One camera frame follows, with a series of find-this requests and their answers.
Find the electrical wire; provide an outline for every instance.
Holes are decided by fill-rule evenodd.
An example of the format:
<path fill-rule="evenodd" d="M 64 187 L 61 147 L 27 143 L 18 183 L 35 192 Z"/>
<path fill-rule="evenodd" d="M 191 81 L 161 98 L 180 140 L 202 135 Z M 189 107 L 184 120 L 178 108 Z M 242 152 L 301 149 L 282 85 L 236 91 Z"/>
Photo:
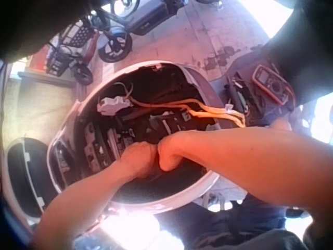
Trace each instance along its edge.
<path fill-rule="evenodd" d="M 122 82 L 117 82 L 115 84 L 122 85 L 125 89 L 126 96 L 124 98 L 128 98 L 132 103 L 144 107 L 144 108 L 180 108 L 181 110 L 186 110 L 192 116 L 199 117 L 199 118 L 220 118 L 220 119 L 227 119 L 233 121 L 237 126 L 240 128 L 245 128 L 245 116 L 235 110 L 227 110 L 225 108 L 214 108 L 209 107 L 196 100 L 194 98 L 189 98 L 181 101 L 174 101 L 169 103 L 162 103 L 162 104 L 149 104 L 149 103 L 142 103 L 137 101 L 131 96 L 133 91 L 133 84 L 131 90 L 128 91 L 125 84 Z M 187 103 L 196 103 L 198 104 L 204 111 L 194 111 L 191 109 Z"/>

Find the hand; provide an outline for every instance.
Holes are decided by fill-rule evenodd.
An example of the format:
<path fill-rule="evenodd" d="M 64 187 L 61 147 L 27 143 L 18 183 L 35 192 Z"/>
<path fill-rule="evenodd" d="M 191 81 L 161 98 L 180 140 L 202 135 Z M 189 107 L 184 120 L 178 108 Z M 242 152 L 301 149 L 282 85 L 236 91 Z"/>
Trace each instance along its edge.
<path fill-rule="evenodd" d="M 147 177 L 157 159 L 157 145 L 135 142 L 125 149 L 119 162 L 130 179 Z"/>
<path fill-rule="evenodd" d="M 171 171 L 179 166 L 184 154 L 184 145 L 188 145 L 187 140 L 195 130 L 182 131 L 165 137 L 158 144 L 160 157 L 160 168 L 164 171 Z"/>

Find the floor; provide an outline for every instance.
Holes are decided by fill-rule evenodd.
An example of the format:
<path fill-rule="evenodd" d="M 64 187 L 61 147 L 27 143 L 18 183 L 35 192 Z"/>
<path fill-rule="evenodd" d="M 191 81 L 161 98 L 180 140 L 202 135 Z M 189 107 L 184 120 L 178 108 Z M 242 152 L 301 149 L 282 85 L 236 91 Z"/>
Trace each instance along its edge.
<path fill-rule="evenodd" d="M 223 4 L 218 10 L 190 0 L 176 16 L 145 36 L 132 35 L 133 49 L 127 58 L 115 64 L 95 62 L 95 82 L 87 91 L 120 69 L 156 59 L 192 66 L 210 81 L 221 77 L 237 57 L 269 40 L 238 0 L 224 0 Z"/>

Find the tire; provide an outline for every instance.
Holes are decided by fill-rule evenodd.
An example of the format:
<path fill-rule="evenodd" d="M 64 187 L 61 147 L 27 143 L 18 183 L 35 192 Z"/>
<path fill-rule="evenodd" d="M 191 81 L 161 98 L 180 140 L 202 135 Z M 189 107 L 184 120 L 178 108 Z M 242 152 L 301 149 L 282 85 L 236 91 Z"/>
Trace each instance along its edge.
<path fill-rule="evenodd" d="M 99 58 L 106 63 L 116 63 L 117 61 L 123 60 L 132 50 L 133 40 L 130 34 L 126 32 L 115 33 L 112 35 L 113 39 L 123 38 L 125 39 L 125 44 L 123 46 L 122 53 L 118 55 L 110 55 L 106 51 L 107 48 L 111 48 L 109 43 L 105 44 L 103 47 L 98 49 Z"/>
<path fill-rule="evenodd" d="M 93 83 L 94 77 L 87 65 L 77 63 L 72 67 L 74 78 L 83 86 L 88 86 Z"/>
<path fill-rule="evenodd" d="M 113 13 L 113 14 L 115 14 L 116 15 L 116 11 L 115 11 L 115 3 L 116 3 L 116 1 L 117 0 L 111 0 L 111 13 Z M 140 5 L 140 0 L 135 0 L 136 2 L 135 2 L 135 4 L 134 4 L 134 7 L 133 7 L 133 9 L 131 10 L 131 12 L 129 12 L 127 15 L 119 15 L 119 17 L 122 17 L 122 18 L 126 18 L 126 17 L 128 17 L 128 16 L 130 16 L 132 13 L 134 13 L 137 9 L 138 9 L 138 7 L 139 7 L 139 5 Z"/>

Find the wall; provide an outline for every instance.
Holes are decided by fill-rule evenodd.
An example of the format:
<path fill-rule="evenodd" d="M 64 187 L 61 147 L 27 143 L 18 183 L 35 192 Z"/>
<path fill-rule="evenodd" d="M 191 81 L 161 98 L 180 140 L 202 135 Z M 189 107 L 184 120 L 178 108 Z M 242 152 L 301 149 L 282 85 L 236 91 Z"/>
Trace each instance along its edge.
<path fill-rule="evenodd" d="M 73 102 L 72 89 L 10 79 L 4 102 L 4 149 L 19 137 L 35 138 L 48 145 Z"/>

